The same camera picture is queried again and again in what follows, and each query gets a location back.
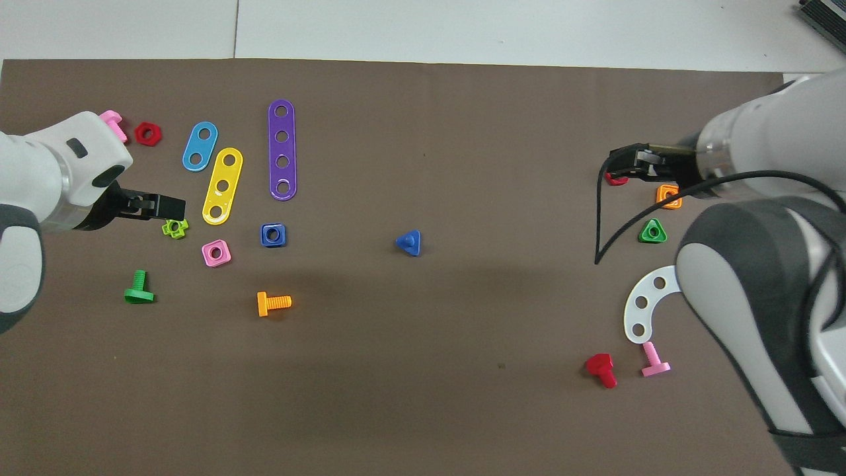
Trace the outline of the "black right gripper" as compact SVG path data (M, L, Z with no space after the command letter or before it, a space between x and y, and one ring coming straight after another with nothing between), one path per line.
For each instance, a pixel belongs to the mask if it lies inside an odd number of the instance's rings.
M706 181L692 145L639 143L613 149L608 156L610 180L640 179L677 184L682 192Z

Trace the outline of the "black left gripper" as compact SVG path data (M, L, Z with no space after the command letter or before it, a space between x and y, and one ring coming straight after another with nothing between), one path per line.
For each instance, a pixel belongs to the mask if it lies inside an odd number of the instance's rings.
M125 189L119 184L110 184L74 229L84 231L102 229L114 219L183 220L185 209L186 202L182 199L169 198L169 196L154 198L150 192L138 192L138 190Z

